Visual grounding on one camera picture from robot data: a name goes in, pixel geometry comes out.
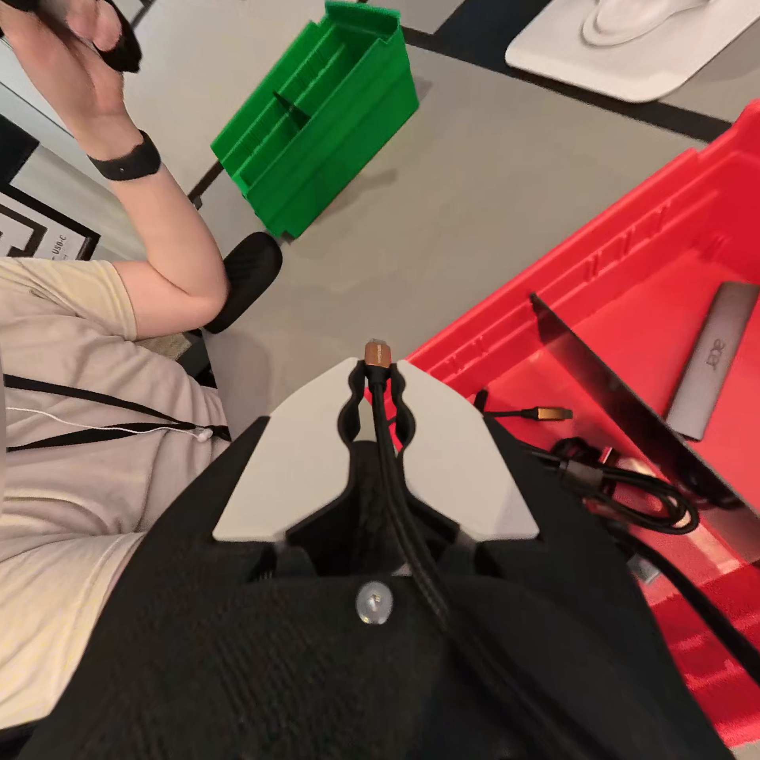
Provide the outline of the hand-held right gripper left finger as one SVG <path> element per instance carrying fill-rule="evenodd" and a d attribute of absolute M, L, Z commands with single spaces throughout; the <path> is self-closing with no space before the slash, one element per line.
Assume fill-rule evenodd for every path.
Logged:
<path fill-rule="evenodd" d="M 366 365 L 348 358 L 266 419 L 212 536 L 221 543 L 328 543 L 350 521 L 352 448 L 361 430 Z"/>

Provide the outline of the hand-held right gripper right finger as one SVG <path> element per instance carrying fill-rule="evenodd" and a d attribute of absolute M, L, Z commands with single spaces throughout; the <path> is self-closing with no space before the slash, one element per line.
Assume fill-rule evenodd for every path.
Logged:
<path fill-rule="evenodd" d="M 528 541 L 540 529 L 482 414 L 449 386 L 400 360 L 391 367 L 391 447 L 413 517 L 468 548 Z"/>

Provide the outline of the green plastic bin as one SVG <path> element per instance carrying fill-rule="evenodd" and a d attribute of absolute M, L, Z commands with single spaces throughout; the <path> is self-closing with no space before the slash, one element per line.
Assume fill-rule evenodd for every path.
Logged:
<path fill-rule="evenodd" d="M 419 105 L 401 13 L 325 2 L 211 150 L 265 229 L 296 239 Z"/>

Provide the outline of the grey usb hub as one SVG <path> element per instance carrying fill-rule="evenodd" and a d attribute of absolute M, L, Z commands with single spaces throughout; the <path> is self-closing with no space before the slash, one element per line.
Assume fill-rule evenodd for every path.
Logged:
<path fill-rule="evenodd" d="M 684 439 L 703 440 L 758 294 L 751 283 L 726 281 L 717 289 L 664 417 Z"/>

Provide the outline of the red plastic bin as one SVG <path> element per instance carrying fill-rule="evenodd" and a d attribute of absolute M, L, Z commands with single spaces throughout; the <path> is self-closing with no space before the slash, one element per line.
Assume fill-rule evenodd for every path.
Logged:
<path fill-rule="evenodd" d="M 482 414 L 540 529 L 468 548 L 391 508 L 421 533 L 401 541 L 410 577 L 381 576 L 383 647 L 410 634 L 403 696 L 422 689 L 412 758 L 734 758 L 758 740 L 758 511 L 673 485 L 544 347 L 529 298 L 664 419 L 726 281 L 758 286 L 757 101 L 394 360 Z M 758 508 L 758 302 L 703 440 L 681 438 Z"/>

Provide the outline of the person's left forearm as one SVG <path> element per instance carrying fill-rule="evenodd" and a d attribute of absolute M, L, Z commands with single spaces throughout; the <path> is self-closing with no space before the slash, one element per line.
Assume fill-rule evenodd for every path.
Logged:
<path fill-rule="evenodd" d="M 144 261 L 114 264 L 134 312 L 139 340 L 203 328 L 230 292 L 219 247 L 166 166 L 112 183 L 144 244 Z"/>

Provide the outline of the person's left hand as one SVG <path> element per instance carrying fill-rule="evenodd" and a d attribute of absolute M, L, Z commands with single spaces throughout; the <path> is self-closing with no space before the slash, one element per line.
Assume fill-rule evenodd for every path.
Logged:
<path fill-rule="evenodd" d="M 35 12 L 2 2 L 1 25 L 25 74 L 88 157 L 115 160 L 142 144 L 122 73 L 100 56 L 122 37 L 109 2 L 55 2 Z"/>

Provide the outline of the black wristwatch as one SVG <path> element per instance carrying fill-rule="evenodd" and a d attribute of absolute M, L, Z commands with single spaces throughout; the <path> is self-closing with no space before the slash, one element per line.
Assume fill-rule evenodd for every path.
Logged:
<path fill-rule="evenodd" d="M 128 154 L 110 160 L 99 160 L 88 156 L 98 173 L 110 182 L 130 182 L 157 174 L 162 159 L 150 136 L 140 130 L 141 143 Z"/>

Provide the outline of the black bin divider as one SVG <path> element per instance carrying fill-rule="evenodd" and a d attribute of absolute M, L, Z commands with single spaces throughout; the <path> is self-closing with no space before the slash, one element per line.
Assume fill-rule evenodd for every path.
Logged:
<path fill-rule="evenodd" d="M 673 485 L 713 508 L 758 511 L 623 382 L 537 293 L 530 293 L 529 298 L 544 347 Z"/>

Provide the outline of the black framed sign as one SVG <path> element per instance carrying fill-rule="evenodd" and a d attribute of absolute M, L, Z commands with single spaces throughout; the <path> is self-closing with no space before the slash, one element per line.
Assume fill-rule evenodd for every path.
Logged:
<path fill-rule="evenodd" d="M 1 257 L 46 261 L 89 261 L 100 234 L 37 201 L 1 185 Z"/>

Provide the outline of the white document stand base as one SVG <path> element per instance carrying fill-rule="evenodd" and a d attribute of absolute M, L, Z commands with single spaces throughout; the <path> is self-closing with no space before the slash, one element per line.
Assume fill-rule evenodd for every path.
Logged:
<path fill-rule="evenodd" d="M 759 18 L 758 1 L 554 1 L 506 64 L 625 103 L 670 95 Z"/>

